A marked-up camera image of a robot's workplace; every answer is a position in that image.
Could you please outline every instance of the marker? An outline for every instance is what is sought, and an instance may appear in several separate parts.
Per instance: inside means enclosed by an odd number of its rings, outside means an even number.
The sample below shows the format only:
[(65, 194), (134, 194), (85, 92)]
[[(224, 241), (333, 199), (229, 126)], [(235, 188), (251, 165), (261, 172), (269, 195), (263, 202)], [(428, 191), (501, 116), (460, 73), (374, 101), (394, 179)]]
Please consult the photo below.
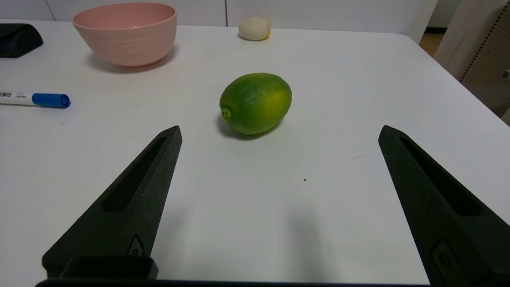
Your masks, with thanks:
[(26, 93), (0, 91), (0, 104), (29, 105), (65, 109), (71, 101), (63, 93)]

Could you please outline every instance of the pegboard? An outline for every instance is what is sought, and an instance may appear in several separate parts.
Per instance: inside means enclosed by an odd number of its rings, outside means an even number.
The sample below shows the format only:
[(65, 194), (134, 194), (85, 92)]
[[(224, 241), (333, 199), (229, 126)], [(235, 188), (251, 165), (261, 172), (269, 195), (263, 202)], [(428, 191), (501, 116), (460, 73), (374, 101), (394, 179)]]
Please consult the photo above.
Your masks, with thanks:
[(503, 77), (503, 72), (510, 69), (509, 4), (497, 15), (460, 79), (490, 109), (510, 106), (510, 79)]

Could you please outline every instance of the blue marker cap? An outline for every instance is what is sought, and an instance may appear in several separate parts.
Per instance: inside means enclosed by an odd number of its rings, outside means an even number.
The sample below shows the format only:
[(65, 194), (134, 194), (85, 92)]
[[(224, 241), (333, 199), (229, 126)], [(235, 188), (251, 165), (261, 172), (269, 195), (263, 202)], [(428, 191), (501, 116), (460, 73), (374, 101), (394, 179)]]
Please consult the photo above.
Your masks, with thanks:
[(38, 106), (63, 109), (71, 105), (69, 97), (63, 93), (35, 93), (32, 95), (32, 103)]

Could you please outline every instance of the black case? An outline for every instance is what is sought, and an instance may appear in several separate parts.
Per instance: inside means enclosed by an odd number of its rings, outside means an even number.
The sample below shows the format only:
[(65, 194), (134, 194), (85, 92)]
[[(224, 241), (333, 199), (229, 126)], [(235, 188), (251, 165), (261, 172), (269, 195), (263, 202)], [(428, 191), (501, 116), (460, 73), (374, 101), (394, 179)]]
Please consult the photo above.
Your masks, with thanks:
[(0, 58), (19, 58), (42, 43), (41, 35), (32, 25), (0, 24)]

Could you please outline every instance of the floor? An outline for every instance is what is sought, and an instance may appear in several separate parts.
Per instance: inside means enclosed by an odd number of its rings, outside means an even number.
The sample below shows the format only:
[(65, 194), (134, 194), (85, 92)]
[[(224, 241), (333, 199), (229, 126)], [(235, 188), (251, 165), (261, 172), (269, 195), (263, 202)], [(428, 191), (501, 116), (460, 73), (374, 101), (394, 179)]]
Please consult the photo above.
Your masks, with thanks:
[(423, 34), (420, 41), (420, 47), (432, 57), (436, 53), (444, 34)]

